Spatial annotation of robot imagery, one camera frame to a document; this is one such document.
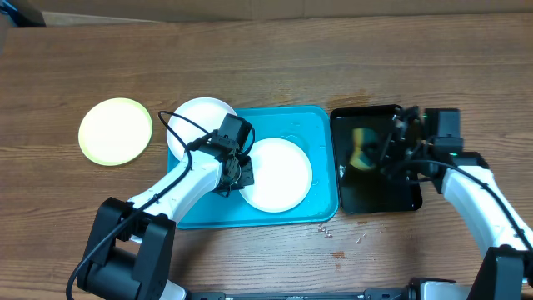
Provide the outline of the white plate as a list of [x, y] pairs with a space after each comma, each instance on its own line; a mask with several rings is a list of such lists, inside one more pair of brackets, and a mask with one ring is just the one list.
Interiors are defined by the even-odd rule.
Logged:
[[254, 183], [241, 190], [252, 207], [266, 213], [283, 213], [301, 203], [311, 189], [308, 156], [293, 142], [266, 138], [250, 152]]
[[[218, 130], [227, 114], [237, 116], [232, 107], [214, 97], [193, 98], [183, 103], [173, 113], [192, 121], [204, 129], [201, 130], [190, 122], [171, 115], [167, 124], [186, 145], [197, 138], [205, 136], [207, 133]], [[166, 137], [167, 146], [169, 152], [174, 156], [175, 165], [185, 165], [187, 155], [185, 154], [184, 146], [179, 143], [169, 129], [166, 131]]]

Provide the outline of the green rimmed plate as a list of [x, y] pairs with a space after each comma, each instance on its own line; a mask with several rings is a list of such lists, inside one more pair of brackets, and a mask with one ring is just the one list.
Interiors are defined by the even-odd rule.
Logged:
[[103, 166], [117, 166], [138, 157], [151, 137], [148, 110], [130, 98], [115, 97], [87, 112], [77, 139], [87, 159]]

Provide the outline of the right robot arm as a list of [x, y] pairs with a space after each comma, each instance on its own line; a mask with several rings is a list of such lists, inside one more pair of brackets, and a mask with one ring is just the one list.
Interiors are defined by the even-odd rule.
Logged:
[[483, 257], [471, 286], [414, 278], [409, 299], [520, 299], [532, 282], [532, 230], [506, 200], [486, 160], [466, 152], [456, 108], [398, 108], [377, 164], [390, 180], [430, 182], [459, 213]]

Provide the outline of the green yellow sponge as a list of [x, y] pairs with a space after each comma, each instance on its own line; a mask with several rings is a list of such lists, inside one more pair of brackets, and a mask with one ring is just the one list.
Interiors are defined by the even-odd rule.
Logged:
[[357, 127], [352, 130], [353, 152], [349, 163], [361, 171], [370, 171], [376, 167], [372, 156], [379, 142], [377, 133], [368, 127]]

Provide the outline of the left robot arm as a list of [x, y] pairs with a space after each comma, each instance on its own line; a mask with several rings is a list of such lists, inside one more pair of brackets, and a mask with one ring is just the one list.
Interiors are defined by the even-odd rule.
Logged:
[[168, 278], [177, 224], [205, 194], [223, 197], [254, 183], [255, 130], [227, 114], [218, 129], [184, 142], [179, 163], [145, 192], [97, 210], [81, 262], [67, 281], [104, 299], [188, 299]]

